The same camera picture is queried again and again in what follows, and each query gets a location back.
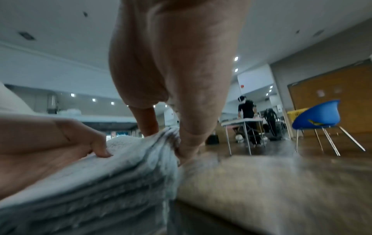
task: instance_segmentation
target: table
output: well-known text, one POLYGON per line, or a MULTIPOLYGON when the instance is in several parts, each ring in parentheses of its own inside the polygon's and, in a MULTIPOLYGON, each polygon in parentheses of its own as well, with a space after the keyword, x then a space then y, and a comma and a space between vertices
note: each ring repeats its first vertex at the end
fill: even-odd
POLYGON ((251 147, 249 146, 247 127, 246 127, 246 125, 245 125, 246 122, 258 122, 258 125, 260 126, 260 131, 261 131, 260 134, 262 135, 263 146, 266 147, 266 145, 265 145, 265 141, 264 141, 264 134, 265 134, 265 132, 262 132, 262 128, 261 128, 261 125, 260 125, 260 122, 262 123, 262 125, 264 125, 263 118, 243 118, 243 119, 237 119, 237 120, 232 120, 232 121, 222 122, 222 123, 221 123, 221 126, 225 127, 226 138, 227 138, 227 145, 228 145, 228 147, 229 147, 229 153, 230 153, 230 156, 231 156, 232 154, 231 154, 231 147, 230 147, 230 142, 229 142, 229 135, 227 134, 227 126, 237 125, 237 124, 241 124, 241 125, 243 125, 244 134, 245 134, 245 137, 246 137, 245 139, 246 139, 246 141, 247 141, 247 145, 248 145, 248 149, 249 149, 249 155, 252 155, 252 153, 251 153, 251 147))
POLYGON ((200 156, 180 168, 186 173, 177 200, 246 233, 230 226, 215 233, 218 221, 178 207, 174 223, 184 233, 168 235, 371 234, 370 159, 218 157, 200 156))

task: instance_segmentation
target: brown door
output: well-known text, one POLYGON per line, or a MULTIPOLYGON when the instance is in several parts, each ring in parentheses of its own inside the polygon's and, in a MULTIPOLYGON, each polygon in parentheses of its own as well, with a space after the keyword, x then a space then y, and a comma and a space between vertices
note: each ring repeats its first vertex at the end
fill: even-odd
MULTIPOLYGON (((367 61, 289 86, 295 109, 340 99, 340 126, 350 133, 372 132, 372 65, 367 61)), ((337 128, 328 129, 340 133, 337 128)), ((304 132, 315 135, 313 130, 304 132)))

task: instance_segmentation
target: chair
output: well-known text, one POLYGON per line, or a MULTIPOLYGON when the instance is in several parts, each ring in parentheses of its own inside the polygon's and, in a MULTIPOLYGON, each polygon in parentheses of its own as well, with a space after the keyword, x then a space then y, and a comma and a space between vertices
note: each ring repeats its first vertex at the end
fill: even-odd
POLYGON ((315 134, 318 138, 319 145, 323 151, 323 147, 317 133, 317 129, 322 129, 336 155, 341 156, 328 132, 325 130, 325 128, 330 127, 339 127, 341 131, 343 131, 347 135, 347 137, 349 137, 356 145, 358 145, 363 151, 365 151, 365 149, 345 129, 337 126, 337 124, 341 120, 340 114, 338 113, 337 109, 339 103, 339 99, 321 103, 301 113, 294 120, 292 127, 293 129, 297 130, 296 152, 298 148, 298 131, 304 129, 314 129, 315 134))

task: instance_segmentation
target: wooden floor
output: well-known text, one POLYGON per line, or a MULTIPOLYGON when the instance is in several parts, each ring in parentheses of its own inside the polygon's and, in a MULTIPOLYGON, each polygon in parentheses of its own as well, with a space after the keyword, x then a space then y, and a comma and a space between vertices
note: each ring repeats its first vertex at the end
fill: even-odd
MULTIPOLYGON (((372 133, 354 134, 353 137, 366 149, 363 152, 346 135, 331 136, 342 158, 371 158, 372 160, 372 133)), ((278 157, 337 157, 328 140, 320 136, 324 152, 322 152, 316 137, 300 138, 298 142, 298 153, 296 153, 296 141, 286 140, 267 141, 266 147, 253 148, 252 155, 278 156, 278 157)), ((219 156, 229 156, 227 144, 209 145, 200 148, 201 152, 215 152, 219 156)), ((245 143, 232 143, 231 152, 233 155, 249 155, 245 143)))

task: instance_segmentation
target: gray towel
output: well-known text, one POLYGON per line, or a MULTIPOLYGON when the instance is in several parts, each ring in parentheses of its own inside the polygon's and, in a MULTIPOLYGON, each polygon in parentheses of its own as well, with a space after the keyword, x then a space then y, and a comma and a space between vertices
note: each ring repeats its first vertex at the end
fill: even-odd
POLYGON ((0 235, 147 234, 167 222, 179 174, 178 128, 107 142, 94 154, 0 201, 0 235))

